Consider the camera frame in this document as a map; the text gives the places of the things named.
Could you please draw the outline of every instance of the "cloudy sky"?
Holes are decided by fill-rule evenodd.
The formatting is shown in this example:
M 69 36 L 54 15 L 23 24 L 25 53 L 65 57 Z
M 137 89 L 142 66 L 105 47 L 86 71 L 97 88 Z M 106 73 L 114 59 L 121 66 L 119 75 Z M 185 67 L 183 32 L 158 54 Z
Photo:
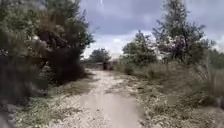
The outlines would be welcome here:
M 185 0 L 189 20 L 206 25 L 206 36 L 218 42 L 224 51 L 224 0 Z M 138 30 L 150 34 L 161 19 L 163 0 L 82 0 L 96 42 L 84 56 L 97 48 L 108 49 L 113 57 L 122 53 Z

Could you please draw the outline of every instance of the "weeds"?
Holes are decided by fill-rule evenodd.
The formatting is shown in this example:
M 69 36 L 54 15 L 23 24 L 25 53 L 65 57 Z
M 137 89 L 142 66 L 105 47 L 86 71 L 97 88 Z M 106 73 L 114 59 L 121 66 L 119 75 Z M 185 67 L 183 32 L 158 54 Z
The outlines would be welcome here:
M 73 113 L 82 112 L 77 108 L 53 109 L 61 104 L 61 99 L 53 100 L 53 97 L 60 95 L 73 96 L 89 91 L 89 82 L 92 79 L 83 79 L 77 82 L 68 83 L 65 86 L 54 87 L 45 98 L 32 98 L 29 105 L 16 112 L 16 125 L 18 128 L 24 127 L 42 127 L 50 121 L 62 121 Z

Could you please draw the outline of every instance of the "vegetation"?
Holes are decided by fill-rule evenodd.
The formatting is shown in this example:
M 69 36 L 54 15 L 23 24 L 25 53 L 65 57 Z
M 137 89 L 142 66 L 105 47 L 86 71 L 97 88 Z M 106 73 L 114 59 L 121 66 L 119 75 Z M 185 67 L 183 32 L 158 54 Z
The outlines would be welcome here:
M 21 104 L 84 76 L 88 26 L 79 1 L 0 0 L 0 102 Z
M 109 51 L 104 48 L 94 50 L 89 56 L 91 62 L 108 62 L 110 59 Z
M 45 127 L 49 122 L 60 122 L 69 115 L 79 113 L 82 110 L 74 107 L 60 108 L 63 99 L 86 93 L 90 90 L 89 82 L 92 79 L 86 78 L 76 82 L 70 82 L 64 86 L 53 87 L 48 92 L 48 97 L 32 98 L 26 108 L 19 108 L 15 114 L 16 127 Z
M 156 41 L 137 33 L 117 69 L 145 81 L 138 90 L 150 126 L 216 127 L 207 108 L 224 106 L 223 53 L 212 49 L 215 42 L 205 39 L 204 26 L 187 21 L 183 1 L 167 0 L 164 8 Z

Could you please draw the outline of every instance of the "dirt path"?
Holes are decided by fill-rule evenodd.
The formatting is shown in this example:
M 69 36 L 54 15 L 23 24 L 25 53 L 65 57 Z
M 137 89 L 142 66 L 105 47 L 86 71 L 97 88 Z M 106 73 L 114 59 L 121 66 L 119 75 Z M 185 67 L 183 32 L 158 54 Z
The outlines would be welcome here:
M 137 102 L 123 91 L 117 93 L 125 80 L 110 72 L 90 70 L 94 74 L 93 89 L 88 94 L 67 97 L 58 109 L 80 110 L 49 128 L 140 128 Z

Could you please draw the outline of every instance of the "shrub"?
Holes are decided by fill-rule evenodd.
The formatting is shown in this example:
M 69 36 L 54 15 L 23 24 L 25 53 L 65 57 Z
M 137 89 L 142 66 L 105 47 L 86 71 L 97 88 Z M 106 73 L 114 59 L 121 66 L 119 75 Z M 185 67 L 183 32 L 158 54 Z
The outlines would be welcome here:
M 134 73 L 133 67 L 130 66 L 130 65 L 126 65 L 124 67 L 124 73 L 127 74 L 127 75 L 133 75 L 133 73 Z

